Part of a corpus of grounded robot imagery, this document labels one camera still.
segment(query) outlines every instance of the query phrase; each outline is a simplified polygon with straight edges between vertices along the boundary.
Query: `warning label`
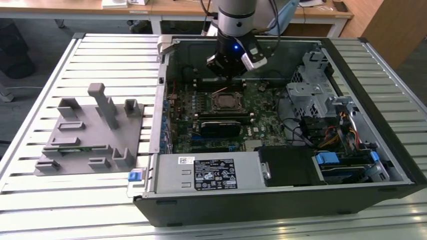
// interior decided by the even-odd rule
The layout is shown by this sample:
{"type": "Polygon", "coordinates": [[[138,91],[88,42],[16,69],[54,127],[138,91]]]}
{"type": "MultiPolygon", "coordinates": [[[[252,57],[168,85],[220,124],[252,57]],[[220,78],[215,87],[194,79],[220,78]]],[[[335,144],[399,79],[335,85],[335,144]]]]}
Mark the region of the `warning label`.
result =
{"type": "Polygon", "coordinates": [[[198,191],[236,189],[235,160],[195,160],[194,188],[198,191]]]}

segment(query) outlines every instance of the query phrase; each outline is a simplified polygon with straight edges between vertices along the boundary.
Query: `blue latch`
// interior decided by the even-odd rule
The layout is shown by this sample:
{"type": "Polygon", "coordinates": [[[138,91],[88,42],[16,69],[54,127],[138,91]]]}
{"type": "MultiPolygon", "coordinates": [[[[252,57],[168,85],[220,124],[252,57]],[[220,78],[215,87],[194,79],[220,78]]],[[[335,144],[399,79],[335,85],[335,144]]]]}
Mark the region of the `blue latch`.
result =
{"type": "Polygon", "coordinates": [[[374,159],[375,162],[378,162],[381,160],[381,156],[379,154],[377,153],[377,151],[371,151],[371,157],[374,159]]]}
{"type": "Polygon", "coordinates": [[[315,156],[318,164],[339,164],[341,160],[335,152],[319,152],[315,156]]]}
{"type": "Polygon", "coordinates": [[[139,171],[131,171],[127,176],[130,182],[139,182],[143,180],[143,173],[139,171]]]}

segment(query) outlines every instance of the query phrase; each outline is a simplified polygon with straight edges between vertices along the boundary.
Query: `computer chassis side wall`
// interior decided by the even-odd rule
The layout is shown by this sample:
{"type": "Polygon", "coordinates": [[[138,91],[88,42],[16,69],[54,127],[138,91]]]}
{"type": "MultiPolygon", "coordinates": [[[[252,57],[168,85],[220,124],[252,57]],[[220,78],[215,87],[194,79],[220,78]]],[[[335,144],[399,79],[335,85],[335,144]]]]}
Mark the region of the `computer chassis side wall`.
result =
{"type": "Polygon", "coordinates": [[[403,198],[426,187],[427,180],[402,142],[377,108],[358,78],[329,38],[318,40],[326,48],[349,89],[377,128],[402,169],[414,182],[409,185],[343,187],[266,193],[180,197],[134,197],[134,204],[156,227],[262,221],[271,219],[355,214],[387,199],[403,198]]]}

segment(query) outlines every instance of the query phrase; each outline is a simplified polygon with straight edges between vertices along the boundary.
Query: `metal slotted surface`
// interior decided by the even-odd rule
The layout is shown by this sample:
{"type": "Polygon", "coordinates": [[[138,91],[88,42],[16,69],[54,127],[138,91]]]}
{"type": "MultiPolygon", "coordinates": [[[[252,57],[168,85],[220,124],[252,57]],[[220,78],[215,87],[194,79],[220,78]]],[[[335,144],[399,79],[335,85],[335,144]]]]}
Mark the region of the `metal slotted surface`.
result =
{"type": "MultiPolygon", "coordinates": [[[[351,215],[155,228],[127,197],[127,173],[34,176],[59,116],[54,107],[60,97],[76,97],[80,104],[94,104],[86,90],[90,83],[98,82],[106,84],[106,95],[115,103],[132,97],[147,105],[138,158],[139,166],[147,165],[159,67],[156,41],[156,36],[123,34],[87,34],[83,40],[72,40],[0,162],[0,239],[426,239],[426,190],[351,215]]],[[[359,41],[334,43],[427,171],[426,114],[415,98],[399,79],[383,71],[385,66],[359,41]]],[[[343,82],[337,81],[346,93],[343,82]]]]}

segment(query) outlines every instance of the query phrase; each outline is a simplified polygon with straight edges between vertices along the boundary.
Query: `black trash bin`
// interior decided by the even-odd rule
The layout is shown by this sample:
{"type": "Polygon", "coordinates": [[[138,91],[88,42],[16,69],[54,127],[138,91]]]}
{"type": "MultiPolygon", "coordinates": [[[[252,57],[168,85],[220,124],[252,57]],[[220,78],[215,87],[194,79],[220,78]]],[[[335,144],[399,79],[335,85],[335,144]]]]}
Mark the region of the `black trash bin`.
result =
{"type": "Polygon", "coordinates": [[[28,46],[22,33],[10,18],[0,18],[0,71],[11,79],[22,79],[35,73],[28,46]]]}

